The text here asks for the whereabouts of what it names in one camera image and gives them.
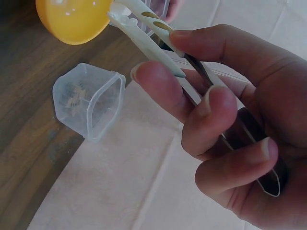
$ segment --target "plastic container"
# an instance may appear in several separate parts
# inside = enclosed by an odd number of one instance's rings
[[[98,142],[121,110],[125,83],[117,72],[77,65],[53,86],[57,119],[85,139]]]
[[[153,12],[155,12],[162,20],[166,19],[166,14],[168,11],[169,6],[169,0],[142,0]],[[137,17],[134,14],[131,14],[129,18],[136,18]],[[153,34],[153,31],[146,26],[141,21],[138,21],[138,26],[148,34],[148,36],[151,36]]]

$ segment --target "yellow plastic egg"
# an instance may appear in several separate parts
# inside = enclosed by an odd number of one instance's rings
[[[99,35],[109,24],[113,0],[36,0],[44,26],[60,41],[79,45]]]

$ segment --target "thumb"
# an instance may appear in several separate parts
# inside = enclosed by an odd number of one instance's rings
[[[171,43],[201,61],[222,62],[247,77],[256,87],[274,72],[296,59],[289,51],[229,25],[194,31],[170,32]]]

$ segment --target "paper towel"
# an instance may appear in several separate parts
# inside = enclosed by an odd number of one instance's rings
[[[181,147],[182,125],[136,83],[116,124],[85,141],[28,230],[255,230],[203,195],[200,161]]]

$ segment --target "wooden table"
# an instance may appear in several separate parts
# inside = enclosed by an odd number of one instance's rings
[[[87,44],[69,46],[43,27],[34,0],[6,6],[0,24],[0,229],[24,230],[83,142],[55,118],[55,80],[81,62],[128,77],[146,58],[112,26]]]

